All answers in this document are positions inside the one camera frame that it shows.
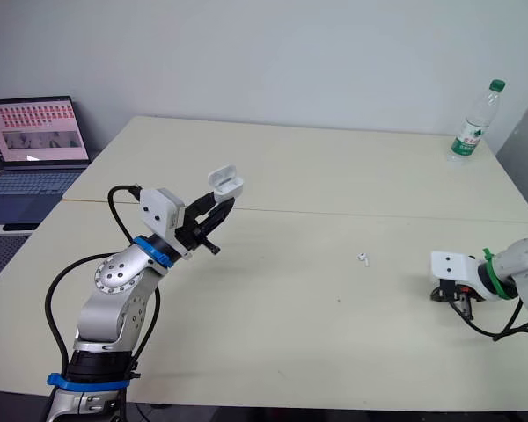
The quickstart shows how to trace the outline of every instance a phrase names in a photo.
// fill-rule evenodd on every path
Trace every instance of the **green bottle cap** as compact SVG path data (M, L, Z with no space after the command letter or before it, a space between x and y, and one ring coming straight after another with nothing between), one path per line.
M502 92L502 90L504 90L504 85L506 85L506 83L501 79L493 79L489 85L489 89L495 92Z

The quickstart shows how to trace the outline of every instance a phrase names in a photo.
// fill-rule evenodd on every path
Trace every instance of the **blue clamp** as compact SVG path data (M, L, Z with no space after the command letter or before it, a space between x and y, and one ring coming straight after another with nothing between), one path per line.
M170 260L170 257L168 255L157 251L152 244L147 242L141 237L136 237L133 239L133 242L139 246L143 252L145 252L147 255L149 255L151 258L153 258L155 261L157 261L160 265L165 266L166 268L170 268L174 265L174 263Z
M62 378L61 374L56 372L50 374L47 377L48 385L56 385L60 389L65 391L76 391L78 393L92 393L97 391L115 391L117 389L125 389L131 383L130 380L121 380L113 382L95 382L95 383L82 383L82 382L69 382Z

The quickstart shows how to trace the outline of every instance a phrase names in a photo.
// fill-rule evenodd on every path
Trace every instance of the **white table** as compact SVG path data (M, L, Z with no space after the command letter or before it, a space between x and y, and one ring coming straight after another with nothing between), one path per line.
M136 235L136 206L119 205ZM235 209L160 284L158 326L132 401L417 411L528 411L528 336L493 343L429 300L429 253L499 251L528 223ZM63 201L0 275L0 390L47 394L60 359L43 314L50 281L125 247L105 203ZM367 252L370 266L356 259ZM96 263L53 310L71 348ZM498 330L515 303L474 304ZM520 322L526 321L525 312Z
M457 166L446 161L451 141L137 117L64 198L106 200L110 187L138 183L189 203L208 191L210 171L236 164L244 209L528 222L528 205L485 142Z

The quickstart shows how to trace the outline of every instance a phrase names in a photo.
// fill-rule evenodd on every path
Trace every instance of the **laptop screen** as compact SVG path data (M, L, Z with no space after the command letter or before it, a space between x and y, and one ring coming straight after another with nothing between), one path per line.
M70 97L0 100L0 161L87 163Z

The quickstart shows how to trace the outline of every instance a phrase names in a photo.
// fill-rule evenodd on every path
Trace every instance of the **bottle label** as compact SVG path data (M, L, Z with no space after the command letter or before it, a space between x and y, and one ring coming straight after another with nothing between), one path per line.
M472 125L466 120L461 132L451 145L451 150L459 156L470 156L486 129L486 127Z

